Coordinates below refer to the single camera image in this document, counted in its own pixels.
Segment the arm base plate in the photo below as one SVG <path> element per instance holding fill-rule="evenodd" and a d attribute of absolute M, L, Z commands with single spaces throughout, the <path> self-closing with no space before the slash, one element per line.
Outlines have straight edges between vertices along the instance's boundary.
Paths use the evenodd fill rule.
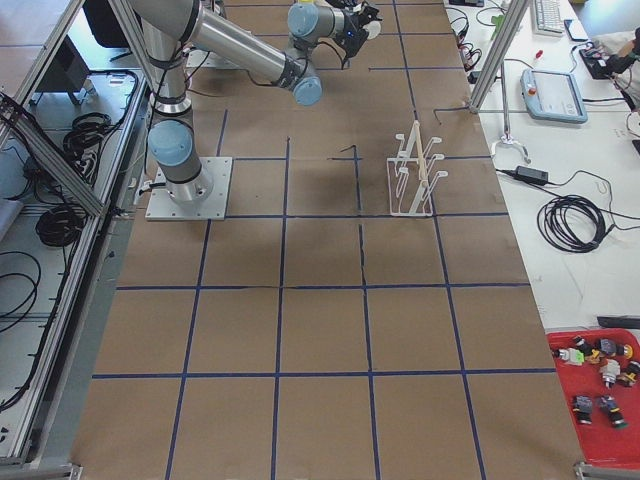
<path fill-rule="evenodd" d="M 201 157 L 201 172 L 189 183 L 166 180 L 158 168 L 156 182 L 165 186 L 150 194 L 146 219 L 150 221 L 224 220 L 227 211 L 232 157 Z"/>

